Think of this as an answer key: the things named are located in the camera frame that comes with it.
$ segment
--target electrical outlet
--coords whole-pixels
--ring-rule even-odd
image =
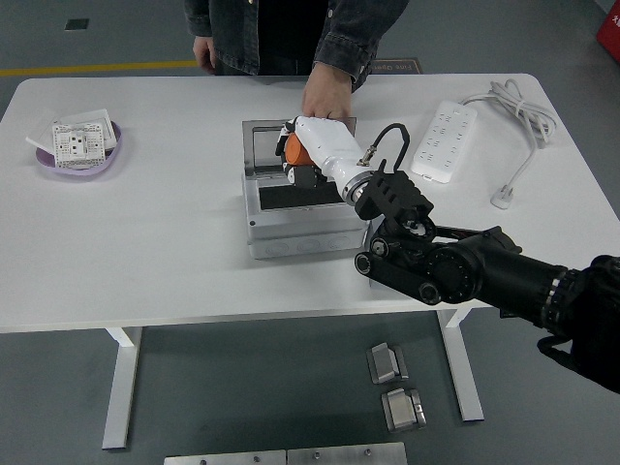
[[[441,102],[414,154],[411,171],[425,179],[449,182],[465,151],[477,115],[473,108]]]
[[[72,131],[69,133],[69,153],[71,153],[74,157],[85,158],[85,139],[86,136],[83,131]]]
[[[52,129],[57,168],[86,170],[106,160],[104,131],[100,123],[55,124]]]

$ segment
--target white table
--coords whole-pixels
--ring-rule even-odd
[[[507,78],[551,108],[527,75],[371,77],[354,96],[356,138],[368,146],[402,122],[415,148],[441,100]],[[371,289],[354,268],[355,251],[250,257],[241,121],[298,115],[302,88],[266,77],[118,77],[31,79],[17,89],[0,123],[0,332],[106,328],[118,341],[105,449],[125,445],[140,330],[155,325],[449,310],[439,316],[461,411],[482,418],[458,323],[484,304],[431,308]],[[568,267],[620,255],[620,222],[562,125],[520,178],[511,208],[489,203],[528,142],[502,112],[472,105],[479,118],[471,150],[451,183],[414,178],[435,204],[435,223],[500,225],[525,255]],[[85,180],[38,165],[24,139],[42,109],[101,108],[123,134],[108,170]],[[393,160],[400,143],[386,137],[377,158]]]

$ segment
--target white power cord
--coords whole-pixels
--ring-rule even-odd
[[[514,79],[508,79],[506,84],[491,82],[491,90],[487,94],[473,95],[460,102],[460,105],[471,104],[477,101],[487,101],[492,104],[500,104],[504,109],[518,119],[528,134],[532,150],[520,168],[512,176],[511,180],[491,198],[498,208],[506,209],[512,200],[512,189],[516,179],[525,171],[534,159],[539,144],[544,147],[555,132],[557,122],[551,110],[540,105],[526,102]]]

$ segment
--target robotic arm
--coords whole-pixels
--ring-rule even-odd
[[[385,160],[372,170],[370,157],[394,128],[405,143],[393,172],[385,172]],[[293,133],[307,151],[301,165],[286,153],[298,153]],[[356,255],[359,273],[428,305],[478,299],[499,308],[502,318],[545,328],[552,335],[539,341],[541,353],[620,393],[620,258],[599,256],[583,270],[567,269],[520,255],[500,227],[435,226],[433,204],[398,170],[408,143],[406,129],[390,125],[363,153],[344,124],[299,117],[283,129],[276,155],[292,183],[314,187],[331,177],[361,219],[383,215],[369,250]],[[556,349],[569,341],[569,353]]]

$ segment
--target human hand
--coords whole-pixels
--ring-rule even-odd
[[[304,116],[346,118],[351,116],[351,76],[338,68],[317,63],[303,89]]]
[[[196,37],[192,48],[196,62],[210,75],[215,74],[215,47],[212,37]]]

